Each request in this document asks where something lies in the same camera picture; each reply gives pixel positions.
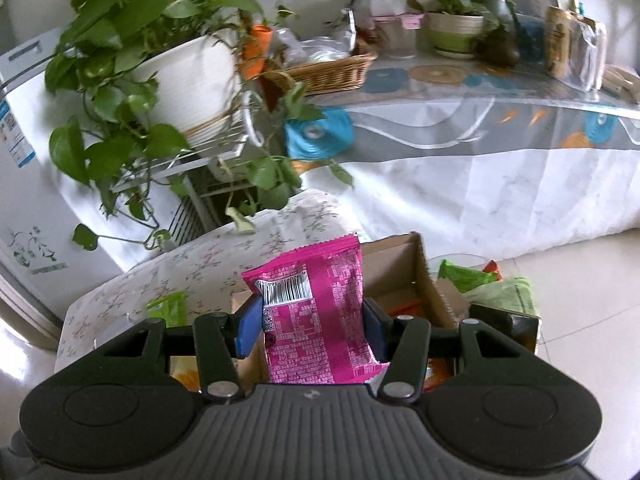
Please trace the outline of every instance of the white tablecloth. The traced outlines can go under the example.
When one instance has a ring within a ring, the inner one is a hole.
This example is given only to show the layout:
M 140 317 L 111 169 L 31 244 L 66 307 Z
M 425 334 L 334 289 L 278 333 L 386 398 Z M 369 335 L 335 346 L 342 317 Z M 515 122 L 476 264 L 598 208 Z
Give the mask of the white tablecloth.
M 360 223 L 325 193 L 307 190 L 282 211 L 255 218 L 257 232 L 238 234 L 233 224 L 145 262 L 75 301 L 69 308 L 56 371 L 93 349 L 94 338 L 116 319 L 142 319 L 145 305 L 175 290 L 188 294 L 188 321 L 207 312 L 229 312 L 241 273 L 298 247 L 348 233 L 369 241 Z

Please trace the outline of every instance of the qr code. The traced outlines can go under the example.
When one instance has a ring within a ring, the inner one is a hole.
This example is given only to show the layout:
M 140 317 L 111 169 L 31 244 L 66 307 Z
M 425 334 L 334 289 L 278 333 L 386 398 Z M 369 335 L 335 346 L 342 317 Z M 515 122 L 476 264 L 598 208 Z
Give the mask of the qr code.
M 6 124 L 6 127 L 9 131 L 15 128 L 15 118 L 11 112 L 4 116 L 4 124 Z
M 271 307 L 265 306 L 262 309 L 262 330 L 273 330 L 273 316 L 271 315 Z

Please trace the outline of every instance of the white barcode label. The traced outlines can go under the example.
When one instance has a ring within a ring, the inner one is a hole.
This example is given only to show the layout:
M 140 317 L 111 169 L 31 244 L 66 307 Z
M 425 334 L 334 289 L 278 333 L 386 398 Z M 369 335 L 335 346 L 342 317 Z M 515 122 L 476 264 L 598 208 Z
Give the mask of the white barcode label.
M 290 276 L 282 280 L 268 282 L 267 280 L 257 280 L 255 286 L 258 287 L 264 306 L 278 306 L 297 301 L 311 300 L 311 284 L 306 270 L 295 276 Z

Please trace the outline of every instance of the table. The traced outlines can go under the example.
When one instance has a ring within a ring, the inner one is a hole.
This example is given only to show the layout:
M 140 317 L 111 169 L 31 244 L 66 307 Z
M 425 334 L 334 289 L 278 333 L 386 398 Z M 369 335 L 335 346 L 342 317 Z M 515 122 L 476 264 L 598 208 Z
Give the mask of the table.
M 129 314 L 143 319 L 145 306 L 176 290 L 187 292 L 189 323 L 207 312 L 230 312 L 231 292 L 241 274 L 298 247 L 356 233 L 370 241 L 360 223 L 331 196 L 303 191 L 281 211 L 262 211 L 255 234 L 233 224 L 145 262 L 75 301 L 66 313 L 55 371 L 94 348 L 94 338 Z
M 422 234 L 432 256 L 494 259 L 638 226 L 640 107 L 580 92 L 537 67 L 441 57 L 374 63 L 346 108 L 354 143 L 306 188 L 338 196 L 373 238 Z

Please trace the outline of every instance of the green and white pot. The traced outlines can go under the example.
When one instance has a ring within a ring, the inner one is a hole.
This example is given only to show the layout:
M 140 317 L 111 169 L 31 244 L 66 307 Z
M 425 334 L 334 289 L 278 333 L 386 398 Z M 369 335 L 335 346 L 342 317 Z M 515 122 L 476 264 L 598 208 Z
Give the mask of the green and white pot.
M 436 52 L 453 59 L 471 59 L 474 44 L 482 34 L 484 16 L 456 16 L 427 12 L 429 37 Z

